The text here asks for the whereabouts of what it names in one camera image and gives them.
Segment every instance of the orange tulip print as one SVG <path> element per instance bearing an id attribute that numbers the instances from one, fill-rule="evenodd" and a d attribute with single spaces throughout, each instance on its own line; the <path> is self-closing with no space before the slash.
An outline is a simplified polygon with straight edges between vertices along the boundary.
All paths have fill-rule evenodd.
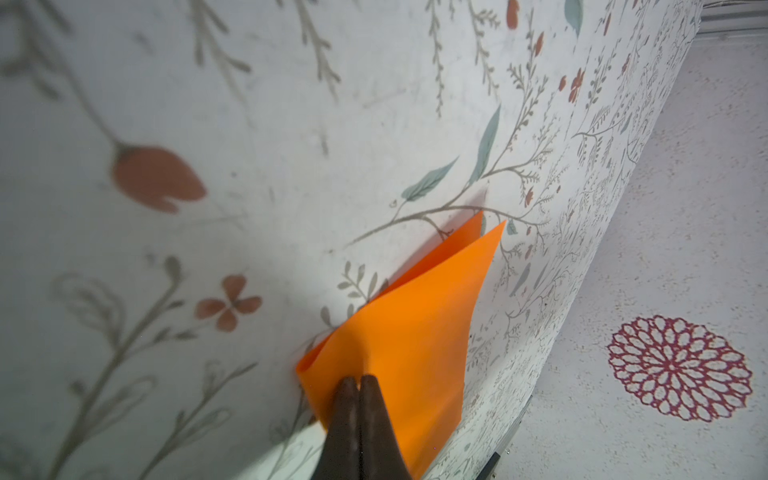
<path id="1" fill-rule="evenodd" d="M 112 167 L 112 180 L 127 197 L 145 207 L 175 214 L 170 200 L 195 201 L 205 186 L 178 155 L 160 147 L 124 147 Z"/>

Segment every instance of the orange flower print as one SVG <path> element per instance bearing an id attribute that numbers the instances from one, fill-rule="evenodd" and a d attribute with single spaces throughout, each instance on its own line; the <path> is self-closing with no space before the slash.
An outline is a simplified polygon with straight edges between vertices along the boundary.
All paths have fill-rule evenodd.
<path id="1" fill-rule="evenodd" d="M 507 26 L 512 30 L 515 30 L 518 27 L 519 10 L 520 5 L 518 4 L 518 0 L 509 0 L 509 4 L 507 5 Z"/>
<path id="2" fill-rule="evenodd" d="M 578 91 L 581 88 L 581 82 L 584 81 L 584 71 L 581 71 L 581 69 L 578 69 L 578 73 L 576 74 L 576 77 L 571 82 L 571 94 L 568 95 L 568 101 L 570 101 L 572 104 L 576 103 L 576 98 L 578 97 Z"/>
<path id="3" fill-rule="evenodd" d="M 123 147 L 112 167 L 121 192 L 153 210 L 175 214 L 168 199 L 195 201 L 207 194 L 205 186 L 178 155 L 159 147 Z"/>
<path id="4" fill-rule="evenodd" d="M 229 275 L 221 280 L 221 288 L 227 295 L 227 301 L 218 298 L 206 298 L 197 302 L 195 316 L 198 319 L 211 318 L 219 315 L 216 320 L 216 328 L 222 332 L 231 332 L 237 326 L 237 315 L 249 315 L 255 313 L 261 307 L 262 300 L 260 296 L 249 296 L 241 299 L 240 294 L 245 288 L 247 280 L 242 275 Z"/>
<path id="5" fill-rule="evenodd" d="M 544 46 L 544 32 L 539 34 L 538 40 L 536 40 L 536 46 L 533 47 L 533 52 L 535 56 L 538 57 L 538 54 L 541 53 L 541 47 L 543 46 Z"/>

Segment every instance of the green leaf print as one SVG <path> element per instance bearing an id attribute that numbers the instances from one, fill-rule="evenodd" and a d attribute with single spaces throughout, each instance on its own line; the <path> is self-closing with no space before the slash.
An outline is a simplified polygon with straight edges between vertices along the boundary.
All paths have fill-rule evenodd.
<path id="1" fill-rule="evenodd" d="M 469 184 L 472 185 L 477 180 L 480 180 L 485 168 L 488 166 L 488 157 L 491 156 L 491 147 L 493 147 L 493 140 L 496 139 L 496 131 L 498 130 L 498 113 L 502 109 L 499 105 L 496 108 L 496 112 L 488 121 L 488 125 L 485 127 L 482 138 L 480 139 L 480 146 L 478 147 L 478 163 L 475 164 L 475 170 L 472 171 L 472 175 L 469 178 Z"/>
<path id="2" fill-rule="evenodd" d="M 619 132 L 620 134 L 623 134 L 627 130 L 627 127 L 629 127 L 629 120 L 632 120 L 632 114 L 629 114 L 629 116 L 627 117 L 627 121 L 624 123 L 624 126 L 621 128 L 621 131 Z"/>
<path id="3" fill-rule="evenodd" d="M 456 157 L 450 164 L 428 172 L 424 178 L 419 180 L 416 184 L 406 188 L 402 192 L 402 197 L 406 199 L 406 202 L 413 202 L 424 197 L 438 186 L 440 181 L 445 178 L 445 175 L 451 170 L 451 167 L 453 167 L 453 164 L 456 163 L 457 160 L 458 157 Z"/>
<path id="4" fill-rule="evenodd" d="M 576 31 L 576 36 L 581 33 L 581 21 L 584 19 L 584 6 L 582 0 L 565 0 L 565 20 Z"/>

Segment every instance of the floral wallpaper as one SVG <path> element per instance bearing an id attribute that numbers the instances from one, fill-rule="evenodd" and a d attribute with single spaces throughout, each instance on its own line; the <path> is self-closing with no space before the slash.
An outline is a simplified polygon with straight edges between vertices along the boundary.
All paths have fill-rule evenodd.
<path id="1" fill-rule="evenodd" d="M 3 2 L 0 472 L 306 477 L 323 437 L 296 361 L 482 212 L 506 232 L 464 419 L 426 475 L 473 478 L 533 389 L 699 10 Z"/>

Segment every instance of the twig print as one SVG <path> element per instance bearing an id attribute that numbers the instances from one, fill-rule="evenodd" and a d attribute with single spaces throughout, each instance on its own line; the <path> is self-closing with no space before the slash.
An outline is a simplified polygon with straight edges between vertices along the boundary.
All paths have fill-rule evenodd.
<path id="1" fill-rule="evenodd" d="M 351 276 L 351 269 L 352 269 L 352 263 L 347 262 L 346 265 L 344 266 L 344 273 L 342 273 L 342 277 L 344 278 L 344 281 L 339 283 L 339 285 L 337 285 L 337 288 L 342 291 L 352 288 L 352 290 L 349 291 L 349 293 L 347 293 L 347 296 L 350 299 L 362 298 L 364 301 L 363 305 L 361 305 L 358 308 L 359 310 L 364 305 L 366 305 L 366 303 L 369 303 L 373 299 L 373 297 L 376 296 L 378 292 L 381 292 L 382 290 L 386 290 L 386 288 L 389 286 L 389 281 L 387 279 L 384 279 L 381 286 L 377 290 L 376 287 L 378 286 L 379 274 L 377 272 L 374 272 L 373 275 L 371 276 L 371 279 L 368 282 L 368 286 L 365 289 L 363 289 L 363 287 L 361 286 L 361 282 L 366 276 L 366 265 L 362 263 L 360 264 L 360 266 L 357 267 L 357 274 L 355 275 L 356 278 L 354 280 Z M 352 304 L 349 305 L 349 312 L 353 311 L 353 307 L 354 305 Z"/>
<path id="2" fill-rule="evenodd" d="M 243 73 L 250 73 L 250 65 L 246 62 L 230 57 L 221 48 L 219 42 L 211 31 L 210 24 L 213 24 L 221 33 L 229 33 L 229 27 L 223 22 L 221 17 L 205 2 L 205 0 L 190 0 L 192 9 L 192 22 L 195 28 L 194 58 L 199 66 L 205 62 L 203 46 L 208 47 L 210 56 L 213 57 L 219 72 L 224 77 L 227 87 L 232 95 L 243 105 L 247 103 L 245 95 L 237 86 L 232 69 L 237 69 Z"/>
<path id="3" fill-rule="evenodd" d="M 238 367 L 229 374 L 225 374 L 218 361 L 214 360 L 208 362 L 205 365 L 205 373 L 203 375 L 202 399 L 189 413 L 186 413 L 185 410 L 180 410 L 178 412 L 176 419 L 174 420 L 173 430 L 154 457 L 147 463 L 147 466 L 144 467 L 144 470 L 141 471 L 138 480 L 144 480 L 148 477 L 155 467 L 176 450 L 202 439 L 205 435 L 221 427 L 227 420 L 229 420 L 232 416 L 231 410 L 226 407 L 220 407 L 208 412 L 201 419 L 193 422 L 204 410 L 208 402 L 210 402 L 227 383 L 248 373 L 255 368 L 256 365 L 256 362 L 249 363 Z"/>
<path id="4" fill-rule="evenodd" d="M 331 49 L 331 44 L 318 35 L 315 25 L 312 23 L 312 17 L 306 9 L 305 0 L 293 0 L 293 3 L 296 4 L 296 10 L 299 12 L 299 20 L 301 21 L 301 41 L 306 45 L 307 39 L 309 39 L 315 51 L 317 79 L 325 81 L 333 98 L 337 99 L 335 84 L 341 83 L 341 77 L 333 71 L 325 53 L 325 50 Z"/>
<path id="5" fill-rule="evenodd" d="M 498 28 L 501 22 L 493 11 L 481 10 L 479 13 L 476 13 L 475 8 L 472 6 L 472 0 L 466 1 L 469 18 L 472 20 L 472 30 L 475 33 L 475 65 L 478 64 L 478 61 L 482 63 L 482 83 L 488 82 L 488 95 L 493 91 L 493 95 L 498 100 L 498 84 L 494 83 L 491 76 L 495 69 L 488 64 L 490 52 L 482 45 L 482 38 L 485 36 L 485 32 L 480 27 L 485 26 L 487 22 L 490 27 Z"/>
<path id="6" fill-rule="evenodd" d="M 46 2 L 46 4 L 53 8 L 53 5 L 49 2 Z M 56 48 L 56 44 L 51 40 L 51 37 L 45 33 L 45 30 L 35 20 L 35 17 L 29 11 L 28 6 L 22 2 L 22 0 L 15 0 L 7 6 L 4 6 L 4 8 L 7 8 L 8 13 L 16 17 L 19 22 L 19 43 L 22 46 L 22 50 L 15 58 L 2 65 L 2 68 L 0 68 L 0 70 L 2 70 L 2 76 L 12 78 L 20 74 L 28 74 L 32 84 L 44 97 L 49 100 L 58 100 L 61 98 L 61 94 L 53 85 L 48 83 L 45 79 L 44 72 L 53 75 L 63 75 L 67 79 L 74 96 L 77 98 L 86 115 L 93 121 L 101 133 L 104 134 L 112 144 L 122 144 L 122 142 L 118 140 L 118 136 L 107 126 L 107 123 L 96 111 L 64 56 Z M 57 17 L 59 20 L 56 23 L 59 24 L 60 27 L 62 25 L 67 25 L 67 30 L 65 31 L 70 31 L 71 26 L 69 26 L 69 23 L 64 16 L 61 13 L 57 13 Z"/>
<path id="7" fill-rule="evenodd" d="M 304 350 L 304 353 L 308 353 L 314 346 L 315 341 L 317 340 L 317 335 L 315 335 L 310 343 L 307 345 L 306 349 Z M 284 420 L 279 425 L 271 425 L 270 426 L 270 438 L 273 438 L 276 443 L 281 443 L 282 447 L 280 448 L 280 454 L 277 456 L 277 460 L 275 461 L 275 464 L 272 465 L 272 468 L 270 470 L 269 475 L 266 476 L 266 480 L 272 480 L 272 478 L 275 476 L 277 472 L 279 472 L 281 469 L 285 468 L 286 465 L 290 463 L 290 461 L 293 459 L 293 451 L 296 449 L 292 449 L 293 443 L 296 441 L 296 438 L 294 434 L 296 433 L 297 429 L 301 426 L 301 419 L 306 416 L 308 411 L 310 410 L 310 404 L 306 399 L 306 395 L 304 394 L 304 391 L 301 390 L 301 393 L 299 394 L 299 401 L 296 406 L 296 413 L 293 416 L 293 419 L 291 420 L 290 427 L 287 425 L 287 422 Z M 310 447 L 310 451 L 307 452 L 304 459 L 301 461 L 301 463 L 296 467 L 296 470 L 294 470 L 288 477 L 286 477 L 286 480 L 288 478 L 291 478 L 291 476 L 298 471 L 298 469 L 304 465 L 307 461 L 309 461 L 310 458 L 312 458 L 317 452 L 319 452 L 319 448 L 314 449 Z"/>
<path id="8" fill-rule="evenodd" d="M 67 288 L 66 283 L 73 277 L 66 276 L 54 281 L 54 294 L 62 299 L 70 312 L 76 315 L 81 323 L 100 331 L 112 346 L 114 353 L 107 365 L 101 370 L 96 382 L 90 389 L 83 384 L 73 384 L 71 390 L 80 398 L 78 414 L 69 429 L 64 441 L 61 443 L 51 469 L 48 472 L 48 480 L 57 478 L 70 456 L 90 437 L 103 431 L 108 426 L 122 419 L 127 412 L 144 400 L 148 391 L 154 388 L 156 379 L 144 377 L 118 392 L 118 396 L 108 399 L 97 406 L 104 387 L 109 383 L 114 372 L 126 360 L 126 355 L 142 333 L 168 311 L 171 297 L 178 290 L 182 281 L 181 264 L 176 257 L 168 257 L 164 264 L 165 273 L 170 280 L 170 286 L 161 297 L 144 314 L 133 330 L 122 339 L 122 308 L 118 305 L 110 305 L 101 300 L 97 293 L 85 285 L 72 285 Z M 112 412 L 118 411 L 119 418 L 110 419 Z"/>
<path id="9" fill-rule="evenodd" d="M 183 300 L 172 300 L 184 277 L 181 263 L 176 257 L 167 257 L 163 267 L 170 281 L 169 287 L 130 332 L 125 331 L 126 309 L 122 300 L 102 282 L 84 278 L 75 273 L 68 273 L 55 279 L 52 283 L 51 292 L 53 297 L 61 301 L 80 324 L 101 334 L 110 346 L 113 354 L 91 388 L 88 388 L 83 380 L 75 380 L 69 386 L 70 393 L 78 399 L 80 406 L 78 414 L 64 441 L 59 446 L 58 453 L 51 464 L 47 476 L 48 480 L 54 480 L 60 475 L 67 460 L 70 459 L 81 445 L 120 422 L 132 409 L 139 406 L 157 386 L 157 377 L 146 375 L 122 386 L 111 397 L 103 398 L 105 388 L 121 366 L 139 353 L 162 343 L 174 340 L 188 341 L 196 339 L 197 331 L 210 325 L 210 322 L 206 321 L 201 323 L 200 326 L 182 329 L 177 332 L 173 332 L 171 327 L 166 326 L 154 335 L 149 333 L 150 328 L 165 313 L 185 305 Z M 234 303 L 239 300 L 237 296 L 231 294 L 230 296 L 232 296 Z M 244 299 L 236 303 L 236 305 L 241 307 L 248 306 L 248 310 L 255 311 L 252 308 L 255 306 L 255 303 L 253 301 L 247 302 L 246 300 L 249 299 Z M 140 340 L 145 338 L 152 339 L 139 345 Z M 207 431 L 220 425 L 222 417 L 219 413 L 213 416 L 208 414 L 200 421 L 194 424 L 190 423 L 205 404 L 227 382 L 248 372 L 255 365 L 255 363 L 252 363 L 240 367 L 230 375 L 225 376 L 218 369 L 214 368 L 217 364 L 209 364 L 204 382 L 203 402 L 190 415 L 180 414 L 177 417 L 177 425 L 174 428 L 173 435 L 151 461 L 142 474 L 142 478 L 175 449 L 197 441 Z"/>
<path id="10" fill-rule="evenodd" d="M 442 91 L 445 89 L 445 84 L 442 83 L 442 70 L 443 66 L 440 62 L 440 51 L 442 50 L 442 44 L 438 40 L 437 33 L 440 29 L 440 20 L 437 18 L 437 12 L 435 10 L 435 4 L 439 3 L 439 0 L 427 0 L 426 11 L 430 12 L 432 21 L 429 23 L 429 36 L 432 37 L 432 41 L 435 44 L 435 52 L 432 54 L 432 64 L 437 65 L 437 75 L 435 81 L 437 82 L 437 112 L 438 118 L 442 117 Z"/>
<path id="11" fill-rule="evenodd" d="M 545 239 L 543 234 L 540 231 L 540 227 L 544 226 L 548 222 L 548 220 L 529 220 L 528 216 L 537 207 L 539 208 L 539 210 L 542 210 L 541 206 L 547 203 L 548 201 L 550 201 L 551 196 L 548 196 L 548 195 L 545 196 L 544 190 L 543 190 L 538 193 L 538 199 L 533 204 L 531 204 L 532 196 L 534 193 L 532 188 L 529 185 L 539 182 L 540 177 L 538 175 L 538 172 L 534 170 L 528 170 L 528 168 L 540 167 L 545 161 L 549 159 L 550 154 L 552 153 L 554 140 L 559 135 L 559 129 L 555 129 L 554 127 L 554 123 L 556 122 L 557 118 L 556 117 L 550 118 L 548 116 L 548 112 L 551 108 L 554 95 L 550 97 L 550 101 L 548 102 L 548 105 L 545 109 L 543 126 L 539 130 L 538 134 L 535 135 L 535 140 L 537 144 L 531 156 L 527 160 L 522 161 L 521 163 L 513 164 L 507 167 L 499 167 L 499 163 L 501 162 L 501 159 L 504 157 L 504 154 L 507 151 L 512 150 L 515 140 L 518 136 L 518 133 L 521 131 L 523 127 L 528 125 L 528 120 L 533 115 L 535 106 L 538 104 L 539 98 L 544 93 L 545 85 L 547 84 L 547 81 L 548 81 L 546 76 L 539 77 L 535 74 L 536 58 L 538 57 L 538 54 L 541 53 L 541 47 L 537 46 L 537 44 L 540 45 L 541 40 L 536 42 L 534 42 L 533 40 L 534 33 L 533 33 L 533 27 L 532 27 L 532 22 L 533 22 L 532 18 L 533 18 L 533 11 L 531 10 L 531 14 L 528 16 L 528 30 L 529 30 L 528 50 L 530 55 L 529 55 L 529 62 L 526 64 L 526 67 L 525 67 L 525 73 L 523 71 L 522 66 L 518 66 L 517 68 L 513 68 L 512 66 L 510 66 L 510 70 L 514 72 L 513 78 L 515 78 L 515 84 L 516 86 L 518 86 L 519 90 L 522 90 L 523 103 L 520 107 L 520 111 L 518 112 L 518 120 L 515 122 L 515 127 L 511 135 L 509 136 L 509 139 L 505 147 L 501 150 L 501 152 L 499 153 L 498 157 L 496 158 L 491 168 L 490 169 L 487 168 L 488 155 L 490 154 L 493 140 L 496 135 L 496 128 L 498 126 L 498 112 L 496 112 L 496 114 L 489 121 L 488 126 L 486 127 L 486 134 L 484 134 L 484 138 L 482 139 L 481 144 L 478 148 L 478 163 L 475 166 L 475 171 L 472 173 L 472 176 L 470 177 L 469 181 L 464 185 L 464 187 L 458 193 L 456 193 L 450 200 L 445 202 L 441 207 L 421 210 L 417 213 L 405 215 L 403 217 L 399 216 L 400 211 L 403 209 L 403 207 L 407 203 L 417 201 L 418 199 L 424 197 L 426 194 L 432 191 L 432 189 L 434 189 L 440 183 L 440 181 L 442 181 L 442 179 L 451 170 L 453 164 L 456 162 L 456 160 L 454 160 L 453 162 L 445 165 L 444 167 L 440 167 L 428 172 L 419 182 L 407 188 L 402 194 L 402 198 L 404 199 L 404 201 L 400 204 L 399 208 L 395 213 L 395 216 L 389 222 L 384 223 L 358 236 L 356 239 L 352 240 L 348 245 L 364 240 L 375 233 L 378 233 L 387 228 L 393 227 L 399 223 L 405 223 L 409 221 L 420 221 L 420 222 L 428 223 L 435 230 L 435 232 L 441 237 L 441 239 L 444 240 L 450 233 L 438 227 L 437 223 L 432 218 L 432 215 L 440 214 L 440 213 L 456 212 L 456 211 L 471 211 L 474 213 L 482 211 L 488 214 L 495 215 L 500 221 L 507 220 L 508 233 L 510 234 L 516 233 L 515 223 L 519 223 L 527 227 L 535 228 L 536 240 L 532 248 L 536 248 L 536 246 L 539 244 L 539 241 L 541 241 L 541 245 L 544 245 Z M 524 207 L 526 208 L 525 212 L 522 215 L 510 214 L 492 207 L 477 207 L 474 205 L 456 204 L 458 199 L 461 198 L 467 191 L 469 191 L 470 187 L 477 180 L 490 178 L 504 172 L 513 173 L 521 181 L 521 198 L 524 201 Z M 562 173 L 562 170 L 559 171 L 559 173 L 556 175 L 556 178 L 559 178 L 560 173 Z M 551 184 L 545 185 L 545 190 L 548 189 L 549 187 L 551 187 Z M 509 251 L 510 250 L 504 250 L 504 247 L 502 245 L 502 252 L 505 253 L 505 259 L 511 258 L 511 256 L 509 255 Z"/>

